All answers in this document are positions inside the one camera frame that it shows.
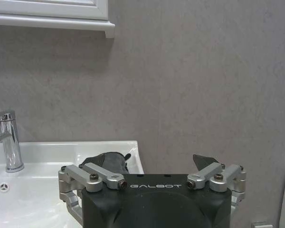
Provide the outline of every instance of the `sink drain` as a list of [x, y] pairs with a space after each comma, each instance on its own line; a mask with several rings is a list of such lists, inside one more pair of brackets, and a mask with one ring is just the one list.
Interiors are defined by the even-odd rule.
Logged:
[[8, 185], [8, 183], [1, 183], [0, 184], [0, 191], [1, 192], [7, 192], [10, 190], [10, 187]]

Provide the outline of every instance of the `screw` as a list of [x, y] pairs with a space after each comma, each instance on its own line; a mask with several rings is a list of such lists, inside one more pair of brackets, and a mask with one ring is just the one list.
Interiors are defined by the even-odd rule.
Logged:
[[195, 183], [192, 181], [187, 181], [187, 187], [188, 187], [188, 189], [193, 189], [193, 188], [195, 188]]
[[98, 180], [98, 174], [97, 173], [92, 173], [90, 175], [90, 180], [93, 181], [93, 180]]
[[219, 180], [221, 181], [221, 180], [223, 180], [223, 178], [224, 178], [224, 176], [222, 174], [218, 173], [218, 174], [214, 175], [214, 179], [216, 179], [217, 181], [219, 181]]
[[118, 188], [121, 190], [124, 190], [128, 186], [128, 183], [126, 181], [122, 181], [118, 183]]

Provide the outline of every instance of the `wall outlet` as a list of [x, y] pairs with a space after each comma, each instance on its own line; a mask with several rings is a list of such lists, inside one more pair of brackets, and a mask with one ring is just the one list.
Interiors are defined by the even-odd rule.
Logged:
[[251, 228], [274, 228], [274, 226], [268, 225], [265, 222], [256, 222], [251, 224]]

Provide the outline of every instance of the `gray wall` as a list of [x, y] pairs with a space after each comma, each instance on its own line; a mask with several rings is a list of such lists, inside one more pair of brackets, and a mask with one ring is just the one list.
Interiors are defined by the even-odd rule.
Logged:
[[102, 32], [0, 26], [0, 110], [21, 141], [138, 140], [146, 172], [238, 163], [233, 228], [277, 225], [285, 184], [285, 0], [112, 0]]

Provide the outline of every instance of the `white sink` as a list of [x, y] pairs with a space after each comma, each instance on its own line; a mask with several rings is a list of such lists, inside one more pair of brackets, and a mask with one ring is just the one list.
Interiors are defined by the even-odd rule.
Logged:
[[6, 173], [0, 145], [0, 228], [81, 228], [59, 199], [63, 165], [79, 165], [104, 152], [130, 153], [129, 172], [143, 174], [137, 141], [23, 142], [20, 148], [25, 168]]

